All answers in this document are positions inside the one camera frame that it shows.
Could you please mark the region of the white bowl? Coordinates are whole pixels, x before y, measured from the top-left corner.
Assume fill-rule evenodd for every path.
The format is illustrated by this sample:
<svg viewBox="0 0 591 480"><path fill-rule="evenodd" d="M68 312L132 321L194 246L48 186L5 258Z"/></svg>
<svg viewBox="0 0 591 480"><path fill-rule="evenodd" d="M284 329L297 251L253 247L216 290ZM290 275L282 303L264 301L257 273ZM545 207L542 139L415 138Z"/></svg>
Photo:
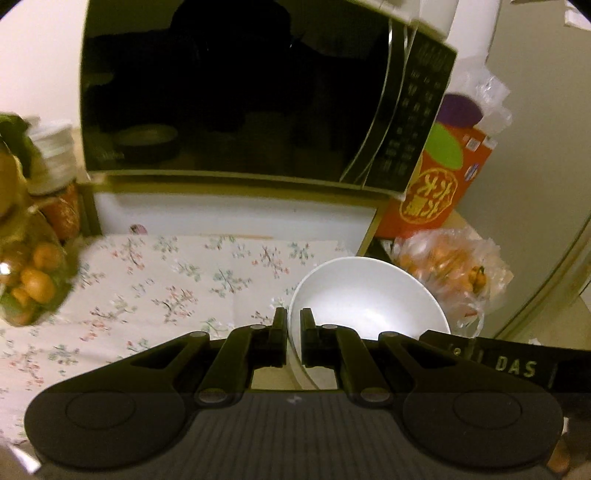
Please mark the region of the white bowl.
<svg viewBox="0 0 591 480"><path fill-rule="evenodd" d="M308 273L288 307L287 366L304 390L334 390L332 370L301 364L301 310L310 309L318 326L352 328L365 340L394 331L414 339L425 331L451 332L435 297L412 275L382 260L342 257Z"/></svg>

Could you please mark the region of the floral tablecloth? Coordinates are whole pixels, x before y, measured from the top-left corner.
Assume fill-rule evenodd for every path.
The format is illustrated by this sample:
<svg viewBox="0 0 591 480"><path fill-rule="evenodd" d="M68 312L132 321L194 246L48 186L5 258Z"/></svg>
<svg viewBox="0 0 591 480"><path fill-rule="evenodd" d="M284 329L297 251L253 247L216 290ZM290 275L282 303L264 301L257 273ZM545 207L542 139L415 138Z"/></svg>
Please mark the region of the floral tablecloth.
<svg viewBox="0 0 591 480"><path fill-rule="evenodd" d="M187 332L270 324L301 279L345 257L339 241L113 235L85 240L72 289L30 326L1 325L1 435L26 439L44 388Z"/></svg>

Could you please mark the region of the plastic bag of tangerines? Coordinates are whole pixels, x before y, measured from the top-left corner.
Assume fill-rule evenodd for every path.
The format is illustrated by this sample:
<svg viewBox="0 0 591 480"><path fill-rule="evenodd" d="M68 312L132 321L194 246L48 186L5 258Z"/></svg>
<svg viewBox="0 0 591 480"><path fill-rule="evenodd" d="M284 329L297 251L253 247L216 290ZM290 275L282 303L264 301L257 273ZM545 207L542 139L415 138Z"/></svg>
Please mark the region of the plastic bag of tangerines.
<svg viewBox="0 0 591 480"><path fill-rule="evenodd" d="M480 335L514 278L501 248L469 228L425 230L383 245L435 297L455 335Z"/></svg>

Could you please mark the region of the glass jar of tangerines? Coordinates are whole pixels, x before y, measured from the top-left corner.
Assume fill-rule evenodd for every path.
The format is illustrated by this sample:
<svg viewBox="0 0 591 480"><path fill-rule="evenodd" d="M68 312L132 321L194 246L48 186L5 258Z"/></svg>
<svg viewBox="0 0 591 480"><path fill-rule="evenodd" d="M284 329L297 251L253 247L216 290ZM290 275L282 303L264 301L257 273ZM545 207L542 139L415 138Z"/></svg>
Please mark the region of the glass jar of tangerines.
<svg viewBox="0 0 591 480"><path fill-rule="evenodd" d="M52 227L36 207L14 203L1 217L1 319L30 325L70 290L67 254Z"/></svg>

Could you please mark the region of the red gift box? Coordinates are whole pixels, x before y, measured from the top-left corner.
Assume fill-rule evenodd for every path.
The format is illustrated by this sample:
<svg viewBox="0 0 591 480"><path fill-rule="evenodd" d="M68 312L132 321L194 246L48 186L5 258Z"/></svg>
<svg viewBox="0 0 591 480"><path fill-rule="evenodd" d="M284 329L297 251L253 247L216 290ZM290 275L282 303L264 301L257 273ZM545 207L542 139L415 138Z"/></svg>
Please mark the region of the red gift box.
<svg viewBox="0 0 591 480"><path fill-rule="evenodd" d="M391 201L375 237L394 240L442 227L496 145L493 138L474 127L436 123L405 199Z"/></svg>

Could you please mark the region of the black microwave oven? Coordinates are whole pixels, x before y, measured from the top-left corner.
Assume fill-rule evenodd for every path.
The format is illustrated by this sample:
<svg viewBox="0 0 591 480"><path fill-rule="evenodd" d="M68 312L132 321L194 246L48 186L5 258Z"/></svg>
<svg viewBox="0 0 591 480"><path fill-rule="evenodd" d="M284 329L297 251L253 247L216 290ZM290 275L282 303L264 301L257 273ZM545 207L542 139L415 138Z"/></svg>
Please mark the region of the black microwave oven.
<svg viewBox="0 0 591 480"><path fill-rule="evenodd" d="M358 1L92 1L86 165L400 194L456 58Z"/></svg>

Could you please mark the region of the red lidded jar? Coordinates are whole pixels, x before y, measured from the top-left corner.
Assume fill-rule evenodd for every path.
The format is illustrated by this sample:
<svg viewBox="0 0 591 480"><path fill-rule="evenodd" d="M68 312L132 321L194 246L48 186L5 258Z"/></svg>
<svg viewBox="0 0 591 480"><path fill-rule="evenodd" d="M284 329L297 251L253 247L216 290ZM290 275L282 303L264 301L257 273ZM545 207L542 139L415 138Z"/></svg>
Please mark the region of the red lidded jar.
<svg viewBox="0 0 591 480"><path fill-rule="evenodd" d="M31 161L28 191L53 228L66 243L80 233L77 159L69 121L35 118L27 135L37 150Z"/></svg>

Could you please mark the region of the large orange pomelo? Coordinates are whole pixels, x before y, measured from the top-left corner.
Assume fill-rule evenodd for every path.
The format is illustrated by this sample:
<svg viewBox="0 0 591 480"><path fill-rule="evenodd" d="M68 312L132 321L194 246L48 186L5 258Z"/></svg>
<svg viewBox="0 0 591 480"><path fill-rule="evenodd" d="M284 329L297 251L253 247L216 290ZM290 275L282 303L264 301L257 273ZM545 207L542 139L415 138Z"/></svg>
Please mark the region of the large orange pomelo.
<svg viewBox="0 0 591 480"><path fill-rule="evenodd" d="M1 152L0 217L5 217L15 206L29 205L26 180L20 161L9 151Z"/></svg>

